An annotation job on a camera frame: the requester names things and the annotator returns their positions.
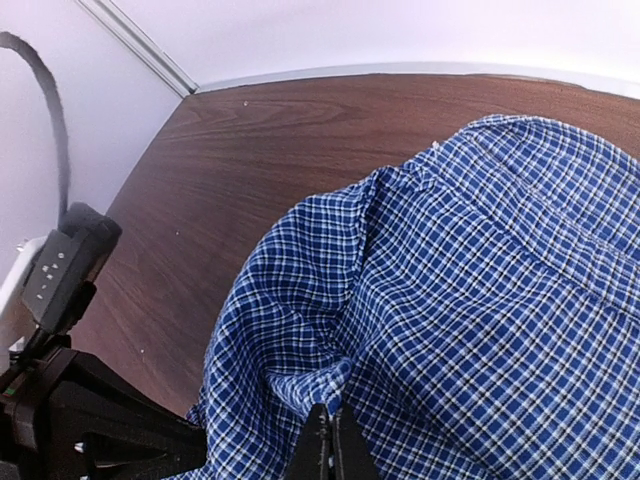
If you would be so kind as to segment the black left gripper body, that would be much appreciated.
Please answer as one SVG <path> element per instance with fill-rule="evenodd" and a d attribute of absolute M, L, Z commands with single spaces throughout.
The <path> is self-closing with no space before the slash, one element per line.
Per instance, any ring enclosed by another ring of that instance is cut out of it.
<path fill-rule="evenodd" d="M 204 430 L 65 347 L 1 375 L 4 479 L 164 479 L 201 468 Z"/>

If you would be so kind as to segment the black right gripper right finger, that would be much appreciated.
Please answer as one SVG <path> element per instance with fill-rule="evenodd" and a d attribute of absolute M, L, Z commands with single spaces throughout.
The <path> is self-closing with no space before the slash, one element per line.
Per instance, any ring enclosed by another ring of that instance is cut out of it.
<path fill-rule="evenodd" d="M 333 418 L 333 478 L 337 480 L 376 480 L 373 458 L 350 405 L 343 403 Z"/>

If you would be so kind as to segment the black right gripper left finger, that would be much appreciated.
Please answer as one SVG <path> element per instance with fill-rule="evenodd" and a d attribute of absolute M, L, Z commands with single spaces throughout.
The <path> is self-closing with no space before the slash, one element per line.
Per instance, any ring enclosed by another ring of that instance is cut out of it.
<path fill-rule="evenodd" d="M 314 404 L 287 468 L 287 478 L 331 479 L 331 453 L 332 427 L 328 409 L 324 404 Z"/>

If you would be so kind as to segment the blue checked long sleeve shirt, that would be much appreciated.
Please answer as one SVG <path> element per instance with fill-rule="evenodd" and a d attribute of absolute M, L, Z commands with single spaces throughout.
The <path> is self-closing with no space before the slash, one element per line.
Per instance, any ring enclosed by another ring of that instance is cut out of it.
<path fill-rule="evenodd" d="M 282 478 L 316 403 L 384 479 L 637 478 L 638 160 L 493 115 L 293 207 L 219 314 L 189 477 Z"/>

